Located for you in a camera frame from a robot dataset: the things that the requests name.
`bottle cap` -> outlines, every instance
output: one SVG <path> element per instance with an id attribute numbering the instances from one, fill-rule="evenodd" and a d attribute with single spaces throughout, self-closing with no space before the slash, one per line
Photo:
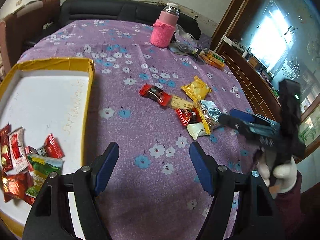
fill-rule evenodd
<path id="1" fill-rule="evenodd" d="M 167 5 L 169 5 L 169 6 L 171 6 L 171 7 L 175 7 L 175 8 L 177 8 L 177 9 L 179 9 L 179 5 L 177 5 L 177 4 L 175 4 L 175 3 L 171 3 L 171 2 L 169 2 L 169 3 L 167 3 Z"/>

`brown sofa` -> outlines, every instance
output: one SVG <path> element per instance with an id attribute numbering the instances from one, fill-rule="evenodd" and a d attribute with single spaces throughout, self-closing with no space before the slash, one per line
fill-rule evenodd
<path id="1" fill-rule="evenodd" d="M 59 16 L 60 0 L 40 0 L 27 4 L 0 22 L 0 48 L 6 73 L 23 53 L 24 41 L 42 31 L 43 25 Z"/>

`yellow snack package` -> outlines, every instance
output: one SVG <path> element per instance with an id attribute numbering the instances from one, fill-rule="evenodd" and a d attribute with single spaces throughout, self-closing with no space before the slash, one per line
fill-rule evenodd
<path id="1" fill-rule="evenodd" d="M 209 86 L 204 83 L 198 76 L 194 76 L 194 81 L 188 85 L 182 86 L 181 89 L 192 99 L 192 101 L 203 100 L 208 93 L 211 93 Z"/>

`human hand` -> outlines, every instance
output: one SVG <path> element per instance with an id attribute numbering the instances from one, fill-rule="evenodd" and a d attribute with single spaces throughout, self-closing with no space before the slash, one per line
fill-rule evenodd
<path id="1" fill-rule="evenodd" d="M 269 187 L 271 168 L 266 165 L 264 154 L 258 160 L 257 168 L 264 183 L 267 187 Z M 276 185 L 280 186 L 279 190 L 277 190 L 277 193 L 285 193 L 291 190 L 297 181 L 297 166 L 293 157 L 291 157 L 290 163 L 276 166 L 273 170 L 273 175 L 277 178 Z"/>

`floral tablecloth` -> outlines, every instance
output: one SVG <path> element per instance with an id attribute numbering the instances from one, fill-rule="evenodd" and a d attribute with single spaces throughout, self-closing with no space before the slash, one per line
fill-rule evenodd
<path id="1" fill-rule="evenodd" d="M 196 239 L 212 202 L 189 158 L 193 141 L 172 109 L 138 94 L 146 83 L 186 98 L 180 86 L 198 75 L 211 88 L 206 99 L 222 112 L 251 112 L 228 67 L 198 65 L 150 43 L 152 27 L 114 20 L 79 20 L 42 39 L 20 62 L 48 57 L 89 57 L 95 62 L 86 154 L 93 159 L 117 142 L 120 157 L 105 192 L 97 198 L 102 219 L 117 239 Z M 255 148 L 229 128 L 198 138 L 207 154 L 247 173 Z M 237 208 L 235 194 L 229 224 Z"/>

